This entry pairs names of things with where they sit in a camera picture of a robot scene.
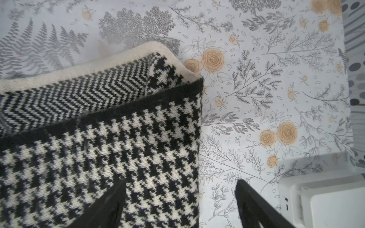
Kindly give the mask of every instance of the cream knit border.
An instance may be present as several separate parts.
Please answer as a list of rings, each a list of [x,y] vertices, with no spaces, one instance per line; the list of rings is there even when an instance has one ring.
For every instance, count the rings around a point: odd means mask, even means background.
[[[0,80],[0,93],[38,88],[58,81],[83,76],[85,74],[104,71],[117,65],[143,58],[151,53],[159,53],[165,56],[167,58],[167,63],[176,67],[175,72],[184,77],[183,82],[194,82],[201,78],[200,75],[188,70],[166,46],[158,42],[149,42],[102,60],[65,68],[49,74],[42,74],[30,78]]]

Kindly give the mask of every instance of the floral patterned surface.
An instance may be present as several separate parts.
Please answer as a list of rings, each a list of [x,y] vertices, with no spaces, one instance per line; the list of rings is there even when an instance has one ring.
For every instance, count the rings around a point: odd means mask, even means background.
[[[152,40],[204,77],[201,228],[241,227],[238,179],[280,211],[280,178],[354,164],[340,0],[8,0],[1,7],[1,78]]]

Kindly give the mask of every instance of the white plastic object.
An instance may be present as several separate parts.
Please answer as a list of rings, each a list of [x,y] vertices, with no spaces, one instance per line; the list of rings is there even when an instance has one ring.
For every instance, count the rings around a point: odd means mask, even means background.
[[[365,180],[334,170],[279,181],[281,214],[297,228],[365,227]]]

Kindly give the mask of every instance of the polka dot fabric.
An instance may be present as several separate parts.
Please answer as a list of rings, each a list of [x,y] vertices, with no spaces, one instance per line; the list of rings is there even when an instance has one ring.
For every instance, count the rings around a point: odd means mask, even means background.
[[[365,169],[365,2],[341,0],[356,165]]]

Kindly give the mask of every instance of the herringbone knit fabric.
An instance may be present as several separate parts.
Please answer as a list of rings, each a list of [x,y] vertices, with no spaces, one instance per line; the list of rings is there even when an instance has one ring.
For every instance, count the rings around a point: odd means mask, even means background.
[[[0,82],[0,227],[66,227],[119,179],[119,227],[197,227],[202,88],[159,43]]]

